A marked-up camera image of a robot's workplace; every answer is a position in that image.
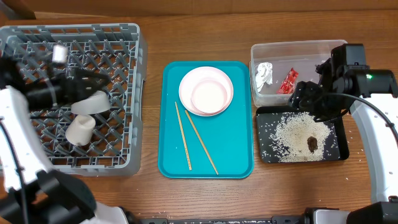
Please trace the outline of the grey bowl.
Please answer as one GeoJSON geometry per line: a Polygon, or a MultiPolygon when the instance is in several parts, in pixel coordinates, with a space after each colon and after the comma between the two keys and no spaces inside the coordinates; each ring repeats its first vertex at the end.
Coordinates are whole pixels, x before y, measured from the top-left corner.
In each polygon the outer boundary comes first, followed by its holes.
{"type": "Polygon", "coordinates": [[[71,112],[77,115],[91,115],[102,113],[111,108],[107,94],[103,91],[96,91],[89,98],[78,101],[71,105],[71,112]]]}

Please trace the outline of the red snack wrapper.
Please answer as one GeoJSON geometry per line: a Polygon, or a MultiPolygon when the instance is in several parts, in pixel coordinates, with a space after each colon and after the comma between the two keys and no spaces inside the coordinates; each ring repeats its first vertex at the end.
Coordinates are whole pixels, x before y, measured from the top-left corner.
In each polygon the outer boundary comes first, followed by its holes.
{"type": "Polygon", "coordinates": [[[295,81],[299,73],[293,68],[290,69],[286,78],[283,80],[280,88],[277,90],[277,94],[291,94],[294,92],[295,81]]]}

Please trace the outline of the white paper cup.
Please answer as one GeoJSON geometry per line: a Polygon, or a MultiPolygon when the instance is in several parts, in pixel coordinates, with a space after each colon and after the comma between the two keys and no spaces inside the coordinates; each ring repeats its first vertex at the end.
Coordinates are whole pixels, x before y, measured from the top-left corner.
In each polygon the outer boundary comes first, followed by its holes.
{"type": "Polygon", "coordinates": [[[66,139],[73,145],[85,146],[91,141],[95,126],[92,116],[77,115],[65,132],[66,139]]]}

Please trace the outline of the white tissue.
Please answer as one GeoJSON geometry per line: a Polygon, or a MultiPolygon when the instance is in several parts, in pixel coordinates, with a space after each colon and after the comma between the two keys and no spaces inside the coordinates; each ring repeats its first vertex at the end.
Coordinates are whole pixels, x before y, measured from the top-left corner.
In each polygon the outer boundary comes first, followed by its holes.
{"type": "Polygon", "coordinates": [[[270,62],[262,62],[257,66],[255,76],[256,90],[260,92],[265,84],[273,84],[273,65],[270,62]]]}

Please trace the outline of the small pink bowl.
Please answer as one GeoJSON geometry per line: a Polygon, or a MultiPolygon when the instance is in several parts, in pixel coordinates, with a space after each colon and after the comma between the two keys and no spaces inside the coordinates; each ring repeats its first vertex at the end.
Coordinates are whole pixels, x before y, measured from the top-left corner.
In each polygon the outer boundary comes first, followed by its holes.
{"type": "Polygon", "coordinates": [[[228,99],[226,88],[218,81],[204,80],[192,92],[192,103],[196,109],[206,114],[217,113],[223,109],[228,99]]]}

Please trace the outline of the wooden chopstick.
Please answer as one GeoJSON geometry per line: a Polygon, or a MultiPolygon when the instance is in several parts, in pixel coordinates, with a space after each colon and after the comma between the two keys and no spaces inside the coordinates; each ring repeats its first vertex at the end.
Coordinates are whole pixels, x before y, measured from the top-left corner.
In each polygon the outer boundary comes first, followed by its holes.
{"type": "Polygon", "coordinates": [[[187,142],[186,142],[186,139],[185,139],[185,133],[184,133],[184,130],[183,130],[182,120],[181,120],[181,117],[180,117],[180,112],[179,112],[178,104],[177,104],[176,101],[174,102],[174,105],[175,105],[175,109],[176,109],[178,125],[180,127],[180,133],[181,133],[181,137],[182,137],[182,141],[183,141],[183,146],[184,146],[185,155],[186,155],[186,159],[187,159],[188,169],[189,169],[189,171],[191,171],[192,170],[192,164],[191,164],[191,161],[190,161],[190,155],[189,155],[189,152],[188,152],[187,142]]]}
{"type": "Polygon", "coordinates": [[[194,122],[193,122],[193,120],[192,120],[192,118],[190,116],[190,113],[187,110],[185,110],[184,112],[185,112],[185,114],[186,114],[186,116],[187,116],[187,118],[188,118],[188,120],[189,120],[189,122],[190,122],[190,124],[191,124],[191,126],[192,126],[192,128],[193,128],[193,130],[194,130],[194,132],[195,132],[195,134],[196,134],[196,136],[197,136],[197,138],[198,138],[198,140],[199,140],[199,142],[200,142],[200,144],[201,144],[201,146],[202,146],[202,148],[203,148],[203,150],[204,150],[204,152],[205,152],[205,154],[206,154],[206,156],[207,156],[207,158],[208,158],[208,160],[209,160],[209,162],[210,162],[210,164],[212,166],[212,168],[214,169],[216,175],[219,175],[218,169],[216,168],[215,163],[213,162],[213,159],[211,158],[210,153],[208,152],[208,150],[207,150],[207,148],[205,146],[205,143],[203,142],[203,140],[202,140],[202,138],[200,136],[200,133],[198,132],[198,130],[197,130],[197,128],[196,128],[196,126],[195,126],[195,124],[194,124],[194,122]]]}

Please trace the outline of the large white plate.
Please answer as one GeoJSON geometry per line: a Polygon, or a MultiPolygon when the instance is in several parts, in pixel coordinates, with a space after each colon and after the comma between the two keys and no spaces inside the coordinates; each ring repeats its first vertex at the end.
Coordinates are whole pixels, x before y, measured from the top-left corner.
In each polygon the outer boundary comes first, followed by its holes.
{"type": "Polygon", "coordinates": [[[234,87],[231,79],[225,72],[215,67],[197,67],[190,70],[180,82],[178,94],[182,105],[191,113],[199,116],[214,116],[222,113],[231,104],[234,96],[234,87]],[[195,86],[204,80],[215,80],[220,82],[228,92],[228,99],[223,107],[217,113],[206,114],[196,109],[192,103],[192,92],[195,86]]]}

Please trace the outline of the brown food scrap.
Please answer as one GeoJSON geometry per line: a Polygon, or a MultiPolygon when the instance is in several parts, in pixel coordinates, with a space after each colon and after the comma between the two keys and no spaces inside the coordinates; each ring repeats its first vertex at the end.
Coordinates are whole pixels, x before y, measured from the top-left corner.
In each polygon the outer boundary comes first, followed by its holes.
{"type": "Polygon", "coordinates": [[[308,149],[313,154],[318,149],[318,140],[317,138],[310,136],[307,139],[308,149]]]}

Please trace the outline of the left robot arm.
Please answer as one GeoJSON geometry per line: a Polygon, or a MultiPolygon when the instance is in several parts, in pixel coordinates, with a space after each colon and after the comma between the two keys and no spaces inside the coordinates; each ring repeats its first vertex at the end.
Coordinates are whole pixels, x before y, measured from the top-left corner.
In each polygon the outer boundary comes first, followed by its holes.
{"type": "Polygon", "coordinates": [[[53,75],[26,83],[17,61],[1,58],[1,165],[7,196],[1,217],[10,223],[137,223],[122,207],[95,200],[80,179],[56,170],[30,121],[32,110],[85,100],[109,75],[76,68],[73,78],[53,75]]]}

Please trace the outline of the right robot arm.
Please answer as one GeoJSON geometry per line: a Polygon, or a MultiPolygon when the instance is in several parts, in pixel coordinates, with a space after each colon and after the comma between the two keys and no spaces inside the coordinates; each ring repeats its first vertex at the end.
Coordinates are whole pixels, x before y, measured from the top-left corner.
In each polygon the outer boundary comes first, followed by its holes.
{"type": "Polygon", "coordinates": [[[371,177],[371,204],[352,212],[308,208],[301,223],[397,223],[397,82],[390,70],[351,66],[322,72],[319,83],[299,82],[289,105],[316,121],[353,117],[371,177]]]}

